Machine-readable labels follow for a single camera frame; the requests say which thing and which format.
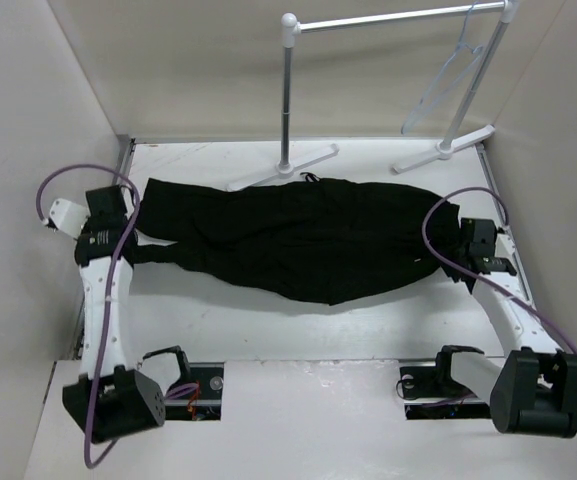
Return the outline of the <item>black trousers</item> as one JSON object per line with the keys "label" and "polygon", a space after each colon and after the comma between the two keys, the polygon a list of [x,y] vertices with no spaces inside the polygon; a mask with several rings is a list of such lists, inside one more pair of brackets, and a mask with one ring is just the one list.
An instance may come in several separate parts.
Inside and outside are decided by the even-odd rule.
{"label": "black trousers", "polygon": [[433,274],[459,241],[459,208],[428,190],[320,178],[237,192],[152,179],[140,263],[338,305]]}

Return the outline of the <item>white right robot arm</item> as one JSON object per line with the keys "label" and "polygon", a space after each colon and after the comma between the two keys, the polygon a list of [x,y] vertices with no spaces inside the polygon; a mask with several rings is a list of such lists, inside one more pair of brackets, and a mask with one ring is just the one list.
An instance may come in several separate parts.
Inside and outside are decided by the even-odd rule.
{"label": "white right robot arm", "polygon": [[505,355],[494,364],[476,347],[447,345],[437,355],[432,384],[451,396],[464,387],[485,402],[497,431],[572,438],[577,434],[577,354],[567,353],[523,308],[517,271],[496,255],[496,236],[464,234],[444,270],[466,284],[484,310]]}

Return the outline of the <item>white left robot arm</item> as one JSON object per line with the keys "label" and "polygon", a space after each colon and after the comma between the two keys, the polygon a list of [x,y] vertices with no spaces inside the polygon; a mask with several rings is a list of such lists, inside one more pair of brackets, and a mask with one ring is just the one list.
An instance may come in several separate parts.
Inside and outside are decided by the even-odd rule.
{"label": "white left robot arm", "polygon": [[72,237],[84,288],[84,336],[75,383],[62,402],[88,443],[162,426],[164,402],[189,393],[192,373],[178,346],[137,354],[129,319],[136,238],[121,194],[91,193],[81,206],[58,198],[49,225]]}

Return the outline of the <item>light blue clothes hanger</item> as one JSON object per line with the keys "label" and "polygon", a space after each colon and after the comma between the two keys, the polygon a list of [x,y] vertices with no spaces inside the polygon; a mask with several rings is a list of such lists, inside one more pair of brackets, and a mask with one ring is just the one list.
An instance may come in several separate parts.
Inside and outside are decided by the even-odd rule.
{"label": "light blue clothes hanger", "polygon": [[469,7],[452,53],[425,89],[417,105],[407,115],[400,129],[402,135],[409,134],[440,106],[479,63],[485,45],[471,43],[467,38],[469,20],[478,4],[479,1],[473,1]]}

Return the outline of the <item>white metal clothes rack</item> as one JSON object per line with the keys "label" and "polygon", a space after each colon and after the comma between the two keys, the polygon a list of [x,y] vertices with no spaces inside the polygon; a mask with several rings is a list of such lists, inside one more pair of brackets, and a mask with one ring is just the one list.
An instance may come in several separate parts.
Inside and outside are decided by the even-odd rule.
{"label": "white metal clothes rack", "polygon": [[[271,38],[280,45],[272,64],[277,124],[272,144],[256,156],[237,191],[295,178],[318,163],[330,164],[348,138],[386,138],[400,129],[452,53],[473,1],[401,1],[392,12],[375,2],[342,1],[340,17],[324,17],[323,3],[272,14]],[[468,41],[485,45],[483,56],[460,85],[407,136],[413,153],[387,163],[395,174],[411,171],[490,138],[488,119],[469,116],[502,39],[519,10],[516,1],[479,1]]]}

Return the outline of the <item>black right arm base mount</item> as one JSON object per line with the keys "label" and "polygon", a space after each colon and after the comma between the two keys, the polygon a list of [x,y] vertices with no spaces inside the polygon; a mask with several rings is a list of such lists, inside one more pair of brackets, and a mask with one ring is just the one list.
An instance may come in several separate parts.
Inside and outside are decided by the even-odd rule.
{"label": "black right arm base mount", "polygon": [[430,363],[403,364],[396,383],[407,420],[490,420],[489,406],[466,387],[440,380]]}

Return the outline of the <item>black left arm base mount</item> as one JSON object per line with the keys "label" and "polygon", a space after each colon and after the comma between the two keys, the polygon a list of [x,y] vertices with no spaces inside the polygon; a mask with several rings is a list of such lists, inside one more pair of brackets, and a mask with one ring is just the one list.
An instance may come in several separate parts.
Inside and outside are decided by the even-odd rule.
{"label": "black left arm base mount", "polygon": [[150,359],[140,371],[162,390],[167,421],[220,421],[225,383],[224,363],[191,363],[190,374]]}

